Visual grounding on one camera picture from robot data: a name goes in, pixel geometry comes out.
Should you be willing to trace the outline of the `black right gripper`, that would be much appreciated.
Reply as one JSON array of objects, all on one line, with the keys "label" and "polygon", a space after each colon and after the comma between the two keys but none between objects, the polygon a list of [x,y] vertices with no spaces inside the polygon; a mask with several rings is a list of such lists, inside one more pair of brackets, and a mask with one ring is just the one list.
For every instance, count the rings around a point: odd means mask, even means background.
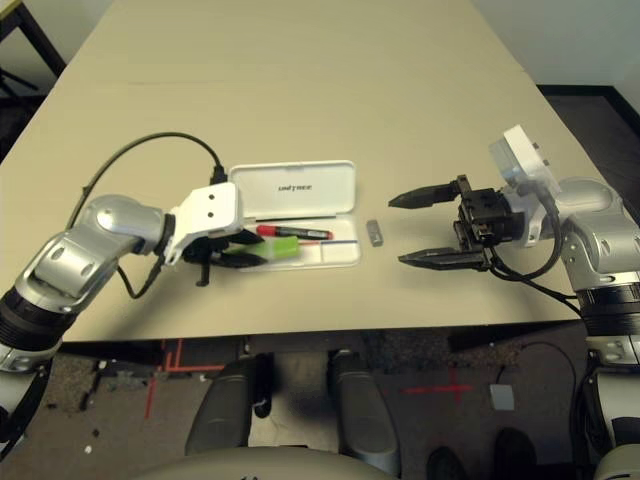
[{"label": "black right gripper", "polygon": [[[492,188],[472,190],[465,175],[455,182],[420,187],[388,202],[401,209],[429,208],[453,201],[458,195],[458,219],[454,231],[461,248],[490,248],[519,240],[523,235],[523,214],[511,209],[506,197]],[[454,248],[424,249],[398,257],[401,263],[430,270],[488,270],[484,251]]]}]

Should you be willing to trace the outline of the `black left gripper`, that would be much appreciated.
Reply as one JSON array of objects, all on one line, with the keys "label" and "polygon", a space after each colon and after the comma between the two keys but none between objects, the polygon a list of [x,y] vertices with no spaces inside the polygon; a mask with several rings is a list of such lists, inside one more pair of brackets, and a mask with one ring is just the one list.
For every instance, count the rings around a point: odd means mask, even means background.
[{"label": "black left gripper", "polygon": [[237,233],[227,239],[202,237],[194,240],[182,253],[185,263],[198,265],[200,277],[196,281],[197,287],[206,287],[210,283],[212,266],[222,268],[252,268],[261,266],[265,259],[259,255],[244,253],[225,253],[228,247],[248,246],[260,243],[260,236],[256,233]]}]

